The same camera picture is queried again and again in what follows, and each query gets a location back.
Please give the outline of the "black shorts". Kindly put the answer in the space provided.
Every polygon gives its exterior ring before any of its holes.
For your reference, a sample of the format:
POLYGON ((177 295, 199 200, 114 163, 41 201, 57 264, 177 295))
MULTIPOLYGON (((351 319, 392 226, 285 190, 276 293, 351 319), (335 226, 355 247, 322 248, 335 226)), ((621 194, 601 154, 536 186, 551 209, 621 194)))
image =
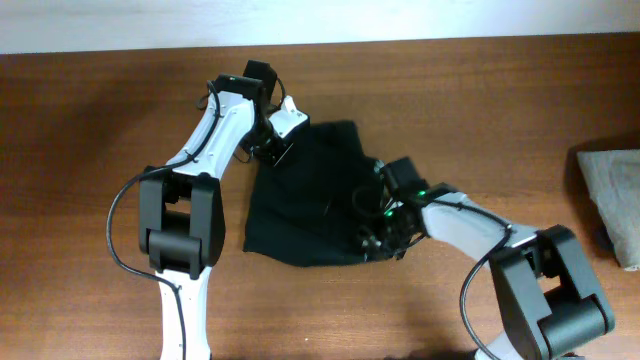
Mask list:
POLYGON ((295 267, 371 261, 358 235, 382 212, 378 164, 352 121, 296 134, 277 165, 259 166, 243 250, 295 267))

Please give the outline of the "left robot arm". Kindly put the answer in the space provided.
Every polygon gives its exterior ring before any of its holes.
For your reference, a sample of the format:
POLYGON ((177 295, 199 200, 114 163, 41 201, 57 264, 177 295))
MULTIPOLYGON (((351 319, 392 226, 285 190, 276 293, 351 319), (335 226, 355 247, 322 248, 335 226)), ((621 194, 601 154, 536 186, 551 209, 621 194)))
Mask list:
POLYGON ((225 239, 221 178, 236 149, 269 166, 308 124, 266 62, 248 61, 240 76, 207 85, 205 110, 164 169, 147 168, 139 182, 139 247, 159 282, 164 359, 209 359, 208 283, 225 239))

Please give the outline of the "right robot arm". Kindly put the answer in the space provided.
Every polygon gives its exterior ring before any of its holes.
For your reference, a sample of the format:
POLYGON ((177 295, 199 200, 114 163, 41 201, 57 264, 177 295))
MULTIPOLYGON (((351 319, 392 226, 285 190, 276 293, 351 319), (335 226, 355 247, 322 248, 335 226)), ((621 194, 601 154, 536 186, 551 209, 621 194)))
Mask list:
POLYGON ((514 223, 482 208, 446 184, 429 185, 409 158, 374 167, 378 208, 357 242, 368 260, 401 259, 430 238, 458 249, 474 265, 458 306, 476 344, 475 359, 572 359, 576 348, 612 332, 611 305, 580 242, 563 225, 547 229, 514 223), (502 333, 483 342, 467 299, 481 269, 491 272, 502 333))

